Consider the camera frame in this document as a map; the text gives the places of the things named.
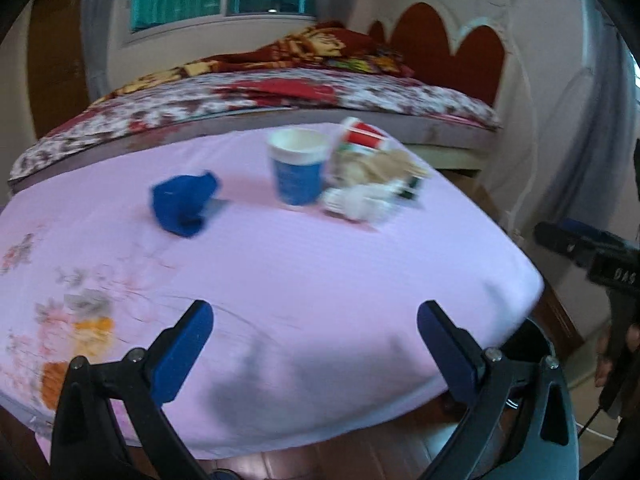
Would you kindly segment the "person's right hand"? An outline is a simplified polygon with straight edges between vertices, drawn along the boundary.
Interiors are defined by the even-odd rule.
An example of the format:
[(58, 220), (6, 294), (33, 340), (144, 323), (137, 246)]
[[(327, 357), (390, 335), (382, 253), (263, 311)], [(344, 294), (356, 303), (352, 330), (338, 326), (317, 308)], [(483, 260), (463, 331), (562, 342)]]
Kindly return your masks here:
[(626, 344), (629, 352), (635, 352), (639, 348), (640, 330), (637, 325), (631, 324), (626, 331), (625, 337), (615, 336), (613, 334), (613, 327), (611, 324), (605, 326), (605, 329), (600, 333), (596, 345), (597, 352), (597, 366), (594, 372), (594, 385), (597, 388), (603, 388), (608, 381), (616, 357), (614, 356), (614, 346)]

